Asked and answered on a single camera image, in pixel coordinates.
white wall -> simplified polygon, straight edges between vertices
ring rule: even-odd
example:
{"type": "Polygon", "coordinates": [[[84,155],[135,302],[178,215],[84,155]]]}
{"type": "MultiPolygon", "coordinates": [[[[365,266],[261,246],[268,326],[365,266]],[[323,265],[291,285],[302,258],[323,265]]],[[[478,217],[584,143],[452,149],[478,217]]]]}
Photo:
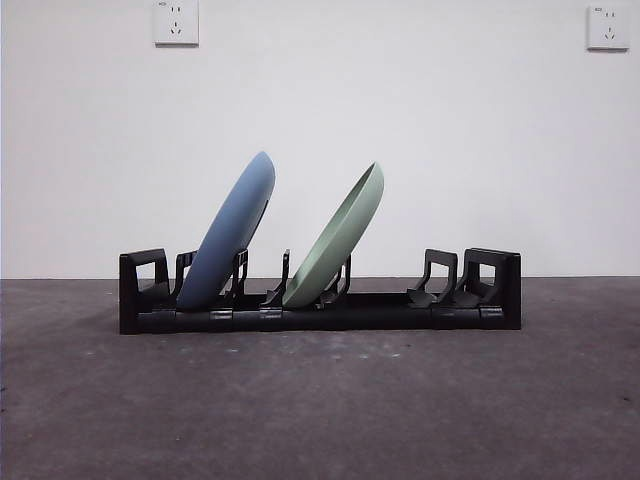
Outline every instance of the white wall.
{"type": "Polygon", "coordinates": [[[264,149],[252,276],[297,267],[374,160],[354,275],[425,247],[521,251],[526,275],[640,274],[640,1],[627,54],[585,51],[586,1],[200,0],[156,49],[153,0],[4,0],[5,278],[117,275],[197,248],[264,149]]]}

dish rack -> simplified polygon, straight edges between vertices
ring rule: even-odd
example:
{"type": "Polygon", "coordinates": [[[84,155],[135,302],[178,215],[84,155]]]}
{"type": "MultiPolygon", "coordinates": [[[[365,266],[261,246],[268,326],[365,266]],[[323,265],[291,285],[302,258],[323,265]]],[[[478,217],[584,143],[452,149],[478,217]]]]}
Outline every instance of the dish rack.
{"type": "Polygon", "coordinates": [[[171,290],[164,249],[120,255],[120,333],[179,333],[288,330],[412,330],[521,328],[520,254],[470,248],[464,254],[462,277],[457,278],[455,253],[428,249],[424,275],[414,288],[396,293],[354,293],[351,256],[315,302],[302,309],[286,309],[282,297],[289,278],[289,250],[282,256],[282,275],[274,290],[246,293],[249,252],[233,260],[230,288],[206,311],[182,311],[176,298],[185,269],[197,251],[176,258],[171,290]],[[137,267],[155,264],[153,284],[139,287],[137,267]],[[431,291],[431,267],[447,267],[447,284],[431,291]],[[480,276],[481,265],[495,268],[493,282],[480,276]]]}

electrical outlet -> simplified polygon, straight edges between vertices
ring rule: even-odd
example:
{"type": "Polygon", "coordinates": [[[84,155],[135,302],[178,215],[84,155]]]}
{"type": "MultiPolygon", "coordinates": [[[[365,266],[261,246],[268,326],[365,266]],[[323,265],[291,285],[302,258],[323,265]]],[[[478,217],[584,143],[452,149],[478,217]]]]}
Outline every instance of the electrical outlet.
{"type": "Polygon", "coordinates": [[[156,45],[198,45],[198,0],[156,0],[153,11],[156,45]]]}
{"type": "Polygon", "coordinates": [[[591,5],[587,48],[589,50],[628,50],[631,46],[630,14],[629,5],[591,5]]]}

gray concrete floor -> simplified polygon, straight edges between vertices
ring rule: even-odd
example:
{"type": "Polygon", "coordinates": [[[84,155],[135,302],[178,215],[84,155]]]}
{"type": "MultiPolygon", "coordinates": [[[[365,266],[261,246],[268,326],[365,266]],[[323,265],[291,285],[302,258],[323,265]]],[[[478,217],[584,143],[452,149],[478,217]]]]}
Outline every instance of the gray concrete floor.
{"type": "Polygon", "coordinates": [[[126,337],[116,282],[2,287],[3,479],[640,478],[640,278],[526,279],[504,332],[126,337]]]}

green plate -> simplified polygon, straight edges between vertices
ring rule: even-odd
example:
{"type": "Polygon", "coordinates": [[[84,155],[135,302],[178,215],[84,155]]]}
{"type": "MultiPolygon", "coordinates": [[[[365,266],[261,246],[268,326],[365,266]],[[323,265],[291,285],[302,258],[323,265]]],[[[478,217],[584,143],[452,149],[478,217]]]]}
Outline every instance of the green plate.
{"type": "Polygon", "coordinates": [[[376,213],[384,175],[374,163],[349,192],[287,286],[285,308],[303,308],[329,285],[376,213]]]}

